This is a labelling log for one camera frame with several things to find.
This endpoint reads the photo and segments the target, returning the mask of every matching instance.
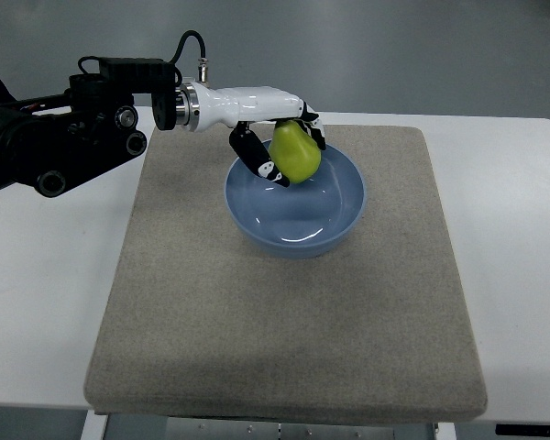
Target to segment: green pear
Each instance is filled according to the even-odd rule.
[[[269,154],[291,183],[300,183],[312,177],[322,160],[322,152],[315,140],[291,120],[275,124]]]

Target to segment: gray floor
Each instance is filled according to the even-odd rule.
[[[272,85],[319,111],[550,119],[550,0],[179,5],[0,2],[0,76],[19,99],[59,94],[81,56],[167,60],[182,32],[194,28],[206,41],[215,88]],[[195,74],[196,59],[188,44],[184,74]],[[0,439],[79,438],[78,417],[0,409]],[[491,428],[474,427],[486,434],[473,438],[491,438]]]

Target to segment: gray fabric pad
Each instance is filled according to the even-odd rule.
[[[85,382],[95,410],[311,424],[483,413],[422,132],[326,127],[363,172],[368,205],[343,243],[307,260],[270,257],[235,227],[223,194],[229,132],[150,141]]]

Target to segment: robotic arm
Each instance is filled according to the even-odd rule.
[[[184,82],[175,67],[188,37],[200,42],[199,81]],[[98,61],[100,72],[88,73],[87,60]],[[251,123],[296,120],[325,149],[318,114],[297,96],[271,87],[208,88],[205,45],[195,31],[181,37],[171,61],[83,57],[78,65],[82,74],[70,77],[65,93],[0,104],[0,189],[20,182],[56,197],[142,154],[147,140],[136,130],[133,94],[151,94],[160,130],[201,132],[217,123],[233,128],[229,143],[249,170],[283,186],[289,180]],[[44,112],[65,106],[69,113]]]

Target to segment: blue bowl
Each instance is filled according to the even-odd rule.
[[[288,188],[255,176],[236,159],[226,177],[225,200],[238,228],[261,249],[309,259],[334,248],[355,227],[367,190],[352,160],[327,145],[318,171]]]

